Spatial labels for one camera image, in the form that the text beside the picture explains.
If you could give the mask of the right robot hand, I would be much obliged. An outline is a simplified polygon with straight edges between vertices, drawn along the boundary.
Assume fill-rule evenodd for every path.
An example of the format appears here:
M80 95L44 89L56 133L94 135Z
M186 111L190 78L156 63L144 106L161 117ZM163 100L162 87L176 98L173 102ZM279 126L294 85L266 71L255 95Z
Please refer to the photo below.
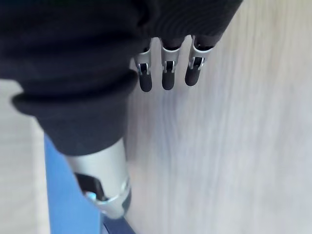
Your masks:
M162 86L170 90L180 48L192 37L185 75L194 86L239 0L3 0L0 76L64 154L82 193L107 217L131 201L124 134L127 100L152 88L151 40L161 41Z

